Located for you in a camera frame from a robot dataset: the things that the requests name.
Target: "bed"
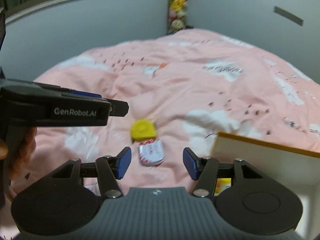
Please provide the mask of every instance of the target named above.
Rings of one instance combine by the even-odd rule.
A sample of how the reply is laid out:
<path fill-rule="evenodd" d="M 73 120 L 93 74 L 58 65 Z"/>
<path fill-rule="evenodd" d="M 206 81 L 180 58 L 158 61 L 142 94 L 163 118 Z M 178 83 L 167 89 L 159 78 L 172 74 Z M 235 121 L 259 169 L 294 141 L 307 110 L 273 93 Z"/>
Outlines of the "bed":
<path fill-rule="evenodd" d="M 71 158 L 92 162 L 125 146 L 132 149 L 119 181 L 125 193 L 130 187 L 190 191 L 182 150 L 209 155 L 219 131 L 320 152 L 320 86 L 278 56 L 219 33 L 182 30 L 91 49 L 36 81 L 124 100 L 130 109 L 106 127 L 39 128 L 31 163 L 12 182 L 17 193 Z M 140 164 L 130 137 L 139 119 L 156 126 L 165 153 L 160 166 Z M 99 194 L 95 180 L 85 185 Z"/>

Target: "cardboard box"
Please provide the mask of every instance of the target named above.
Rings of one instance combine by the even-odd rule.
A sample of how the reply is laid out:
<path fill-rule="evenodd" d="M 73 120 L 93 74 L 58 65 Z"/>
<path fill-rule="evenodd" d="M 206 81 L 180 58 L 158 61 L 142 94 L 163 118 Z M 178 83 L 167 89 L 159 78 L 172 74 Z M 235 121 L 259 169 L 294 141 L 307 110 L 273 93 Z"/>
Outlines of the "cardboard box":
<path fill-rule="evenodd" d="M 225 163 L 243 158 L 286 186 L 303 205 L 297 233 L 307 240 L 320 233 L 320 153 L 220 132 L 211 156 Z"/>

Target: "plush toy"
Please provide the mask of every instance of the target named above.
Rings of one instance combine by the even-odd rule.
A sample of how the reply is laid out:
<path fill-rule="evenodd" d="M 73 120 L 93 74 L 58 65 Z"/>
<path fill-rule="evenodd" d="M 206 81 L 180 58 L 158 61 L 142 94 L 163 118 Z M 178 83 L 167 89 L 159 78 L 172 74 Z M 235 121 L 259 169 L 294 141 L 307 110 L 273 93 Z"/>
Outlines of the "plush toy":
<path fill-rule="evenodd" d="M 187 25 L 187 17 L 186 16 L 182 16 L 179 20 L 181 20 L 184 25 Z"/>
<path fill-rule="evenodd" d="M 182 17 L 187 15 L 187 12 L 185 10 L 181 10 L 181 11 L 178 11 L 176 15 L 178 19 L 181 19 Z"/>
<path fill-rule="evenodd" d="M 181 11 L 185 1 L 186 0 L 172 0 L 170 2 L 170 9 L 175 10 L 176 12 Z"/>
<path fill-rule="evenodd" d="M 179 31 L 184 29 L 185 25 L 182 20 L 177 19 L 171 23 L 170 28 L 173 29 L 174 31 Z"/>
<path fill-rule="evenodd" d="M 188 1 L 185 1 L 184 3 L 183 3 L 183 8 L 186 10 L 186 9 L 188 9 Z"/>
<path fill-rule="evenodd" d="M 176 31 L 174 31 L 173 29 L 169 28 L 169 30 L 167 31 L 168 35 L 174 34 L 176 33 Z"/>
<path fill-rule="evenodd" d="M 173 10 L 173 9 L 170 9 L 169 17 L 170 17 L 170 18 L 175 18 L 175 17 L 177 17 L 177 13 L 176 13 L 176 11 L 175 11 L 175 10 Z"/>

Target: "yellow bottle cap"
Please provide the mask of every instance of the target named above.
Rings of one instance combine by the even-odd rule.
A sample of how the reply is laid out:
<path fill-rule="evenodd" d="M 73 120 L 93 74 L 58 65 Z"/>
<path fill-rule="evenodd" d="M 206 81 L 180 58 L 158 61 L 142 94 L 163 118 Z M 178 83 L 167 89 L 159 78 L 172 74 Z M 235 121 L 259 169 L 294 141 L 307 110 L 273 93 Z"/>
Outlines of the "yellow bottle cap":
<path fill-rule="evenodd" d="M 147 120 L 136 121 L 131 128 L 131 138 L 134 141 L 144 141 L 157 137 L 156 127 Z"/>

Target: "yellow object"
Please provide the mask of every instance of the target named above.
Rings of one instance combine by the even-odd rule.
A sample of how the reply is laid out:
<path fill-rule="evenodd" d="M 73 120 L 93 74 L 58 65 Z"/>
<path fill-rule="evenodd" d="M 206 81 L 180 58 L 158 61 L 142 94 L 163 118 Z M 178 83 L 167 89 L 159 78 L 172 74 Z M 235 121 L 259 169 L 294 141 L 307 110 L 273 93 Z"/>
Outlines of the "yellow object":
<path fill-rule="evenodd" d="M 131 128 L 131 138 L 134 141 L 144 141 L 149 139 L 156 139 L 157 133 L 153 123 L 147 120 L 136 121 Z"/>
<path fill-rule="evenodd" d="M 172 0 L 170 2 L 170 9 L 175 10 L 176 12 L 181 11 L 186 0 Z"/>
<path fill-rule="evenodd" d="M 230 178 L 217 179 L 217 185 L 216 185 L 214 194 L 218 195 L 230 186 L 231 186 L 231 179 Z"/>

